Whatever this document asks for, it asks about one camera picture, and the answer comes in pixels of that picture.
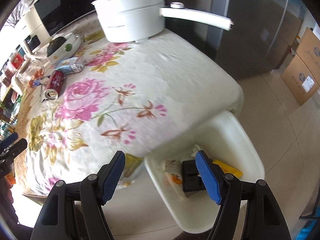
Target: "lid knob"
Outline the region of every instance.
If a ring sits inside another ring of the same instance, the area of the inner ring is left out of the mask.
[[[184,4],[182,2],[172,2],[170,7],[175,9],[184,9]]]

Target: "stainless steel refrigerator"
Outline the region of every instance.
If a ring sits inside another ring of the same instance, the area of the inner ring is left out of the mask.
[[[279,68],[299,33],[301,0],[212,0],[211,12],[232,19],[231,31],[209,27],[206,54],[233,78]]]

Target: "green button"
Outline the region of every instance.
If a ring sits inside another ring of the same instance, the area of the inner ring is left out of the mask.
[[[70,50],[72,50],[72,44],[68,43],[65,47],[65,51],[69,52]]]

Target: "white plastic basin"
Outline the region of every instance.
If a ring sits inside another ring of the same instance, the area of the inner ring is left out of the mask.
[[[184,149],[198,144],[212,159],[218,159],[242,171],[243,181],[264,179],[262,162],[238,120],[223,111],[192,131],[161,146],[145,157],[145,165],[153,183],[177,224],[186,232],[197,234],[212,228],[219,206],[207,192],[187,198],[181,185],[168,180],[163,171],[165,160],[188,157]]]

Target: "red can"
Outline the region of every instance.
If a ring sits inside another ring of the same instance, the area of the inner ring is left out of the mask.
[[[46,98],[54,100],[59,97],[63,84],[63,77],[63,73],[59,70],[54,70],[52,72],[44,92]]]

